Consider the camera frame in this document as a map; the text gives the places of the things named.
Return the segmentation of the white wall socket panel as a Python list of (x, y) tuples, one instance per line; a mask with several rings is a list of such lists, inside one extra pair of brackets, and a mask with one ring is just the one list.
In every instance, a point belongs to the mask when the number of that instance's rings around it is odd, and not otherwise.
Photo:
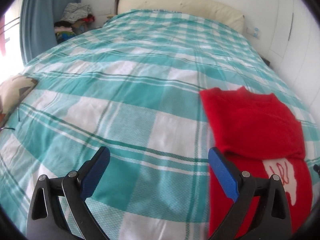
[(260, 38), (260, 30), (257, 27), (254, 27), (254, 28), (247, 27), (246, 33), (257, 39)]

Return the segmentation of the red knit sweater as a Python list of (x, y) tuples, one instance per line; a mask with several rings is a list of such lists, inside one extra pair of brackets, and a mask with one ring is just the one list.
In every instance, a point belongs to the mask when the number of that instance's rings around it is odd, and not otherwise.
[(302, 124), (274, 94), (212, 88), (200, 97), (215, 146), (228, 161), (258, 178), (280, 176), (297, 231), (312, 204)]

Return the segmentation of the white built-in wardrobe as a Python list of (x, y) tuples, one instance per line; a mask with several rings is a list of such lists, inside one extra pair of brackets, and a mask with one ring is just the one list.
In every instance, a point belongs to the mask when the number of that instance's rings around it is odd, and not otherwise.
[(319, 106), (319, 26), (302, 0), (278, 0), (271, 66), (308, 107)]

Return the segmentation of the beige patterned cushion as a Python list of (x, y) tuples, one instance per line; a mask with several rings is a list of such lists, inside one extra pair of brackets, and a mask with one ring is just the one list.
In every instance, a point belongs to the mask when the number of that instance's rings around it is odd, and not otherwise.
[(21, 74), (1, 83), (1, 128), (37, 84), (36, 79)]

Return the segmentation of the blue curtain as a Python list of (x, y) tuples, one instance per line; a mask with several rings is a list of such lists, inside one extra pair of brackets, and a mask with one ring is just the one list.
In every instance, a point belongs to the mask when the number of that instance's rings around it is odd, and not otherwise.
[(23, 64), (57, 45), (54, 23), (68, 3), (81, 0), (23, 0), (20, 14), (20, 48)]

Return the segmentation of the pile of clothes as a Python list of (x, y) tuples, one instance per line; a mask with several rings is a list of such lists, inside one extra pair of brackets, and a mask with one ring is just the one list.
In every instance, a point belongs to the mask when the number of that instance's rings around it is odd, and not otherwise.
[(58, 44), (87, 32), (95, 21), (91, 6), (86, 3), (68, 3), (61, 20), (54, 23)]

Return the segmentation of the teal white plaid bedspread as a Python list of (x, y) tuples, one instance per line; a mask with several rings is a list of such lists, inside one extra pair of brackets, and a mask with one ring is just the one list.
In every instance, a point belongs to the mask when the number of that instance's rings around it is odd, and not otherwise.
[(207, 154), (199, 92), (273, 93), (302, 123), (306, 163), (319, 128), (296, 94), (230, 27), (180, 12), (131, 10), (39, 55), (38, 81), (1, 132), (1, 206), (26, 231), (38, 177), (62, 177), (106, 146), (87, 205), (111, 239), (205, 239)]

